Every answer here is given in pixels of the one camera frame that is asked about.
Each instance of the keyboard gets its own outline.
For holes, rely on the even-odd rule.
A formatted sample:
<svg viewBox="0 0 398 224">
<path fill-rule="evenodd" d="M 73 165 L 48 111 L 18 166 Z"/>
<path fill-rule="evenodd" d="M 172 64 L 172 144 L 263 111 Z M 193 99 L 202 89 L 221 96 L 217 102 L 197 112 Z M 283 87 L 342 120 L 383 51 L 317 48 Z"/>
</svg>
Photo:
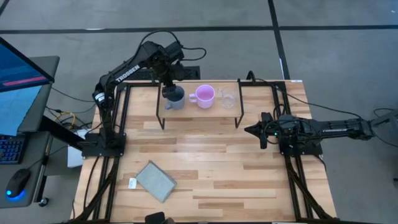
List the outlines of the keyboard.
<svg viewBox="0 0 398 224">
<path fill-rule="evenodd" d="M 25 135 L 0 135 L 0 165 L 21 163 L 25 150 L 25 142 Z"/>
</svg>

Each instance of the monitor screen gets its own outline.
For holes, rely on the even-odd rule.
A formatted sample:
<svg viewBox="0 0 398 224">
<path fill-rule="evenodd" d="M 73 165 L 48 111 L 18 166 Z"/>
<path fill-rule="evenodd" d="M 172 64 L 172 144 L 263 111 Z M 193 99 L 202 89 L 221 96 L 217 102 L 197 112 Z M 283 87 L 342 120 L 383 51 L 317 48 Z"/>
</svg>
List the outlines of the monitor screen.
<svg viewBox="0 0 398 224">
<path fill-rule="evenodd" d="M 50 75 L 0 37 L 0 92 L 50 82 Z"/>
</svg>

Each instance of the gray floor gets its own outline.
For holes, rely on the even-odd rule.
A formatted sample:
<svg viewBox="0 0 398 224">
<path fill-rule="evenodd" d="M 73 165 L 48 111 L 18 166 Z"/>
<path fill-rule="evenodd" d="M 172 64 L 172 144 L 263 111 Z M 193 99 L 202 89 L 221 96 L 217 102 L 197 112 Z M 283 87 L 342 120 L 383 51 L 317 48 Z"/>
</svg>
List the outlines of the gray floor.
<svg viewBox="0 0 398 224">
<path fill-rule="evenodd" d="M 11 0 L 0 17 L 0 29 L 74 29 L 175 26 L 271 25 L 267 1 L 260 0 L 76 1 Z M 277 0 L 281 26 L 398 24 L 396 1 Z M 199 65 L 202 78 L 257 77 L 280 79 L 282 73 L 272 31 L 177 32 L 187 47 L 202 46 L 208 55 Z M 2 35 L 28 56 L 59 55 L 55 88 L 90 99 L 95 82 L 130 57 L 144 33 L 135 34 L 17 34 Z M 292 79 L 303 80 L 313 103 L 359 113 L 373 119 L 379 107 L 396 108 L 398 90 L 398 30 L 334 30 L 281 32 Z M 167 34 L 150 40 L 168 44 Z M 189 52 L 187 57 L 196 57 Z M 52 92 L 48 106 L 83 111 L 91 105 Z M 311 107 L 315 119 L 347 119 L 349 115 Z M 93 111 L 81 114 L 90 121 Z M 390 142 L 398 143 L 388 127 L 381 127 Z M 377 139 L 349 139 L 322 144 L 337 214 L 344 220 L 396 223 L 398 149 Z M 0 210 L 0 223 L 52 223 L 67 220 L 75 195 L 78 170 L 51 177 L 45 208 Z"/>
</svg>

